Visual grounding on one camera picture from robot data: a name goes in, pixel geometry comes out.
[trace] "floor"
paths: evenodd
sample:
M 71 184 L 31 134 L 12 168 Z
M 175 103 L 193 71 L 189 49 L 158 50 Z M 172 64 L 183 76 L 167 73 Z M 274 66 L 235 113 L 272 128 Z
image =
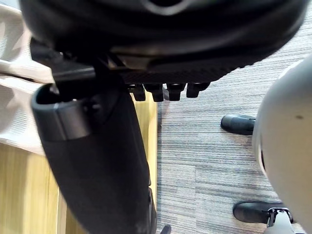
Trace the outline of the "floor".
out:
M 264 224 L 234 219 L 243 200 L 278 201 L 258 168 L 251 137 L 220 129 L 225 114 L 256 116 L 279 74 L 312 52 L 312 5 L 297 35 L 269 58 L 213 82 L 197 99 L 158 106 L 158 232 L 173 234 L 257 234 Z M 302 230 L 295 225 L 295 230 Z

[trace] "black plastic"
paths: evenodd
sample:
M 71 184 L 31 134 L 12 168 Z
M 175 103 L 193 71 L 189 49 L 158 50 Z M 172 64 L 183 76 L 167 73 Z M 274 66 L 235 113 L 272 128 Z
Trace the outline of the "black plastic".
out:
M 63 103 L 50 97 L 48 87 L 33 96 L 32 109 L 46 157 L 75 217 L 91 234 L 155 232 L 149 167 L 127 89 L 111 85 Z M 71 135 L 62 134 L 68 129 Z
M 221 127 L 234 134 L 252 135 L 255 117 L 245 115 L 226 115 L 221 120 Z
M 236 219 L 245 223 L 268 223 L 270 208 L 286 208 L 282 202 L 269 203 L 262 201 L 239 202 L 233 207 L 233 215 Z
M 133 10 L 144 8 L 141 0 L 20 3 L 37 40 L 82 57 L 115 54 L 129 68 L 121 73 L 127 84 L 218 80 L 282 47 L 299 29 L 308 5 L 307 0 L 206 1 L 161 16 Z

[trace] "striped carpet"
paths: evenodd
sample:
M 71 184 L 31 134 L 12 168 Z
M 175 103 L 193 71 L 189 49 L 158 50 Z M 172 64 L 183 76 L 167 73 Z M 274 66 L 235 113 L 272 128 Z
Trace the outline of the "striped carpet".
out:
M 292 63 L 312 52 L 312 5 L 300 31 L 269 58 L 213 82 L 199 98 L 165 101 L 158 111 L 158 232 L 257 234 L 264 224 L 232 215 L 243 200 L 278 201 L 251 150 L 251 137 L 220 129 L 225 114 L 256 116 L 271 84 Z

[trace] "wooden desk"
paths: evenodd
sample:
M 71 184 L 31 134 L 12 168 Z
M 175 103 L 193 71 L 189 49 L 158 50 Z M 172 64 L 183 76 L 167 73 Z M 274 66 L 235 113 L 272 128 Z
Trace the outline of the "wooden desk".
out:
M 135 102 L 156 201 L 157 104 Z M 0 234 L 86 234 L 62 198 L 45 157 L 0 144 Z

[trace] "black caster wheel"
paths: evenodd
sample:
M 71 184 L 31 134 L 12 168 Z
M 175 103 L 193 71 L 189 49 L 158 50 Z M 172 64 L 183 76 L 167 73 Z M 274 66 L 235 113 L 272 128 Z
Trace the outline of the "black caster wheel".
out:
M 229 133 L 252 135 L 255 117 L 245 115 L 226 115 L 221 120 L 221 128 Z

